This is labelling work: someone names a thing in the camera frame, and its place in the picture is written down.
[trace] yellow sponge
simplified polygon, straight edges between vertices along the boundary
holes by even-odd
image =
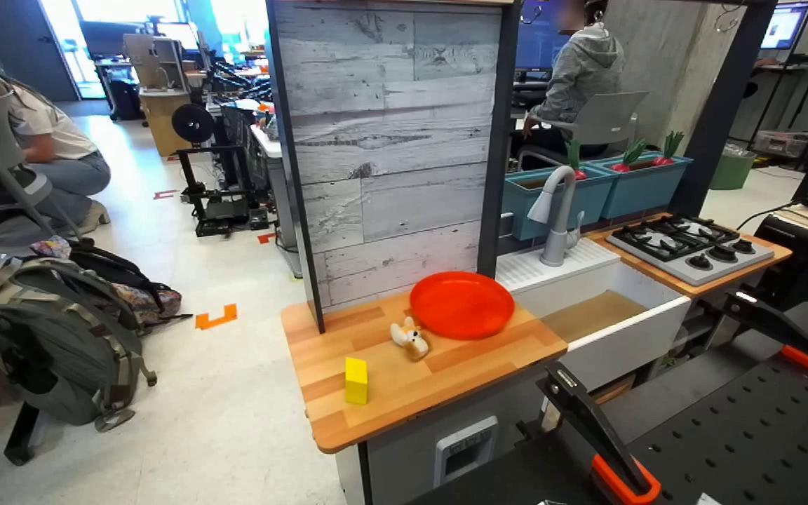
[[[367,404],[370,401],[370,370],[364,360],[344,360],[344,401]]]

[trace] gray cloth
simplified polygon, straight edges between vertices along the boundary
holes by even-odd
[[[528,115],[537,122],[573,125],[589,95],[619,94],[619,73],[615,70],[619,56],[624,45],[604,22],[576,31],[552,61],[544,101]]]
[[[51,217],[56,227],[67,227],[61,213],[72,224],[84,224],[92,200],[112,179],[112,169],[100,154],[81,160],[53,160],[53,162],[29,162],[32,172],[44,175],[53,185],[51,196],[40,203],[40,213]]]

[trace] red bowl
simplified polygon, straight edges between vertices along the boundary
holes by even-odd
[[[486,341],[510,324],[514,298],[486,275],[437,273],[412,287],[410,314],[437,336]]]

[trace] woman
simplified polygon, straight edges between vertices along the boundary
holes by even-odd
[[[624,45],[604,25],[607,5],[608,0],[568,0],[558,31],[570,33],[570,42],[552,61],[544,101],[524,118],[524,143],[568,151],[568,141],[558,130],[539,127],[546,122],[573,125],[589,95],[619,89],[615,66],[624,56]]]
[[[23,141],[26,165],[44,175],[53,185],[51,200],[40,206],[56,227],[70,224],[84,235],[99,224],[106,224],[100,203],[89,200],[109,183],[109,165],[99,154],[99,147],[84,137],[70,118],[40,94],[32,94],[6,80],[0,68],[0,95],[13,89],[12,122]]]

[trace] window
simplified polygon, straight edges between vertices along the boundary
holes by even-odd
[[[265,45],[266,5],[265,0],[210,0],[218,33],[232,45]]]
[[[182,22],[178,0],[75,0],[84,22],[142,22],[159,17],[164,22]]]

